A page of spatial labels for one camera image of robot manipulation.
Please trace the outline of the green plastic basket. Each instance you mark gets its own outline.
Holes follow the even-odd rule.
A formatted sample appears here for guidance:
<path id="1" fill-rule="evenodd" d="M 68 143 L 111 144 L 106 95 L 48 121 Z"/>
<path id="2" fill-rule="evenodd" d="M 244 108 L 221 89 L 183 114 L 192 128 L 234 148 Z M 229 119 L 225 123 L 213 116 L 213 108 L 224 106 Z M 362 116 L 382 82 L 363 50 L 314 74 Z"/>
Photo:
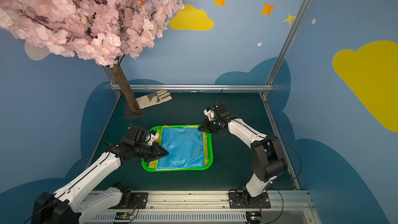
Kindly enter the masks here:
<path id="1" fill-rule="evenodd" d="M 144 162 L 144 161 L 142 161 L 141 162 L 141 165 L 142 165 L 142 167 L 143 167 L 143 169 L 145 170 L 145 171 L 147 171 L 147 172 L 166 172 L 166 171 L 192 171 L 192 170 L 194 170 L 194 171 L 201 171 L 201 170 L 206 170 L 206 169 L 208 169 L 211 165 L 212 165 L 212 163 L 213 163 L 213 160 L 214 160 L 214 156 L 213 156 L 213 151 L 212 151 L 212 140 L 211 140 L 211 134 L 206 134 L 206 136 L 207 136 L 207 148 L 208 148 L 208 159 L 209 159 L 209 162 L 208 162 L 208 165 L 207 166 L 204 166 L 204 167 L 202 167 L 202 168 L 188 168 L 188 169 L 178 169 L 178 170 L 155 170 L 155 169 L 150 169 L 150 168 L 148 168 L 148 164 L 150 163 L 150 162 Z"/>

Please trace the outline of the lime green raincoat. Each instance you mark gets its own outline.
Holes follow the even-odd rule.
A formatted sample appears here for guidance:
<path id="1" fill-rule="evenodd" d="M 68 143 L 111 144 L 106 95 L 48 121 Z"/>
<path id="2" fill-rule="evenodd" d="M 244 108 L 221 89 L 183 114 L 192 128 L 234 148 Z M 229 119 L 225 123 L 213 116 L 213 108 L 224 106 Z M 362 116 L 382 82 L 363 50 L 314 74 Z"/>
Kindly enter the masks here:
<path id="1" fill-rule="evenodd" d="M 159 134 L 159 142 L 164 141 L 202 141 L 206 134 L 199 131 L 199 125 L 160 125 L 151 129 Z"/>

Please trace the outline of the blue raincoat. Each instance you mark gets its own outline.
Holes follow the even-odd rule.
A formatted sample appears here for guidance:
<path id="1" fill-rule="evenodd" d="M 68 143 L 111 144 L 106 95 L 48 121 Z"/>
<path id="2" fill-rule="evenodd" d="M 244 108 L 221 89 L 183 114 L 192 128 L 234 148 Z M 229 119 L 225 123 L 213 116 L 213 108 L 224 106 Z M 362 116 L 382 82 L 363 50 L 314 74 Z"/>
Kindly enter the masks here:
<path id="1" fill-rule="evenodd" d="M 169 154 L 158 160 L 157 170 L 205 166 L 203 133 L 195 128 L 163 128 L 161 146 Z"/>

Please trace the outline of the yellow raincoat front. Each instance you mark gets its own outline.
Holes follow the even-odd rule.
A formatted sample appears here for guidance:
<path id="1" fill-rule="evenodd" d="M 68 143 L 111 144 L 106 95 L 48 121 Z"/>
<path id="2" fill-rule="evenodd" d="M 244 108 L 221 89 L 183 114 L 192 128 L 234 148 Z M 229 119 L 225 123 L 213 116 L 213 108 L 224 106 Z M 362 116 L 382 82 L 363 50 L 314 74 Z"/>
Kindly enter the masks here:
<path id="1" fill-rule="evenodd" d="M 148 168 L 150 168 L 150 169 L 157 169 L 157 166 L 158 166 L 158 163 L 159 163 L 159 161 L 158 160 L 156 160 L 156 161 L 151 161 L 149 164 L 148 164 Z"/>

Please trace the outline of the yellow raincoat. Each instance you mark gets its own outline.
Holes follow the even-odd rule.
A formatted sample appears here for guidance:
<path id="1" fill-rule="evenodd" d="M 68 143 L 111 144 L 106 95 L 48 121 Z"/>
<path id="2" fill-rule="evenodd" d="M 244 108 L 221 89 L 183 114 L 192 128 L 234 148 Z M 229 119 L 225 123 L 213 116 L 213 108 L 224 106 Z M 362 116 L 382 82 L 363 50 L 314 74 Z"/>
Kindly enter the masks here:
<path id="1" fill-rule="evenodd" d="M 150 169 L 157 169 L 157 166 L 158 166 L 158 163 L 159 163 L 159 161 L 158 160 L 156 160 L 156 161 L 151 161 L 149 164 L 148 164 L 148 168 L 150 168 Z"/>
<path id="2" fill-rule="evenodd" d="M 203 134 L 203 151 L 204 151 L 204 166 L 208 165 L 209 159 L 208 159 L 208 148 L 207 148 L 207 136 L 206 133 Z"/>

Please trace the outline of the yellow raincoat back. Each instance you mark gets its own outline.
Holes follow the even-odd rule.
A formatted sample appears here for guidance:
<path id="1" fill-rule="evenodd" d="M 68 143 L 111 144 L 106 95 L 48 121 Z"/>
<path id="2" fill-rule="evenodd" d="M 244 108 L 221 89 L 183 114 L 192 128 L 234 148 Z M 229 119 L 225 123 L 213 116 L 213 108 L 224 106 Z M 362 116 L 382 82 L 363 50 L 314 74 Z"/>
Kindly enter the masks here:
<path id="1" fill-rule="evenodd" d="M 208 165 L 209 159 L 208 159 L 208 148 L 207 148 L 207 136 L 206 133 L 203 134 L 203 151 L 204 151 L 204 166 Z"/>

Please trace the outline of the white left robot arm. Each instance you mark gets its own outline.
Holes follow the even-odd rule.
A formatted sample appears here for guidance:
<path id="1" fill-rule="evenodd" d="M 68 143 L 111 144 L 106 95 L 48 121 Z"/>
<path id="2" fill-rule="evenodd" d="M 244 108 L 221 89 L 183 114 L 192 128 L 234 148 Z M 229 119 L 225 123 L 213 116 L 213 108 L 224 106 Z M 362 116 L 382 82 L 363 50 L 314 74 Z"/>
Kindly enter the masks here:
<path id="1" fill-rule="evenodd" d="M 138 209 L 131 189 L 115 183 L 103 193 L 86 199 L 88 194 L 113 171 L 137 157 L 145 162 L 168 156 L 160 146 L 157 131 L 130 127 L 126 136 L 108 146 L 105 152 L 80 175 L 54 193 L 41 194 L 34 203 L 28 224 L 84 224 L 111 207 Z"/>

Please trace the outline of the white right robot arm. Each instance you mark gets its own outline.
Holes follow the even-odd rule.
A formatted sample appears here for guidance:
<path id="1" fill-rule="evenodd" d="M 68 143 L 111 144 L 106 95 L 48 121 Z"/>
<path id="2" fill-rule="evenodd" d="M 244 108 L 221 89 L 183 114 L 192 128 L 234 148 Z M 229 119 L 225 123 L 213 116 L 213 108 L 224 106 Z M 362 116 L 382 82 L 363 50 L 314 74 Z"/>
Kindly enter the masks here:
<path id="1" fill-rule="evenodd" d="M 248 201 L 259 199 L 266 187 L 288 169 L 282 142 L 255 130 L 243 119 L 231 115 L 224 103 L 206 108 L 204 115 L 206 118 L 198 128 L 199 131 L 216 134 L 222 129 L 227 129 L 250 148 L 254 174 L 243 187 L 243 196 Z"/>

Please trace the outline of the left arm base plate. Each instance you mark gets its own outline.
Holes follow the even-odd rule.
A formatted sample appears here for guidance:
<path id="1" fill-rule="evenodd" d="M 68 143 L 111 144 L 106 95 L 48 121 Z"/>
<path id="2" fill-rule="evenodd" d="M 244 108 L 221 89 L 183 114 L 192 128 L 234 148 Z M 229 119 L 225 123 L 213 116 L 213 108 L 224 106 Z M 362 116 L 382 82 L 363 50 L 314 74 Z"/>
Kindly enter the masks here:
<path id="1" fill-rule="evenodd" d="M 148 202 L 147 192 L 128 192 L 122 196 L 121 205 L 123 208 L 145 209 Z"/>

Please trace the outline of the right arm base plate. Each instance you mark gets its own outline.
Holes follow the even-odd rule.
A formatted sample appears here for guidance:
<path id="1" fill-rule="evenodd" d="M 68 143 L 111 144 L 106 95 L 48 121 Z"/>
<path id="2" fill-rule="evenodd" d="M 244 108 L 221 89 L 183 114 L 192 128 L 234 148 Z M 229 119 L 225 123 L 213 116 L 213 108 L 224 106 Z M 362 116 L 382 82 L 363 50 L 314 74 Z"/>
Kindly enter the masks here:
<path id="1" fill-rule="evenodd" d="M 270 199 L 266 193 L 257 197 L 251 197 L 245 191 L 231 190 L 228 192 L 228 198 L 231 209 L 271 208 Z"/>

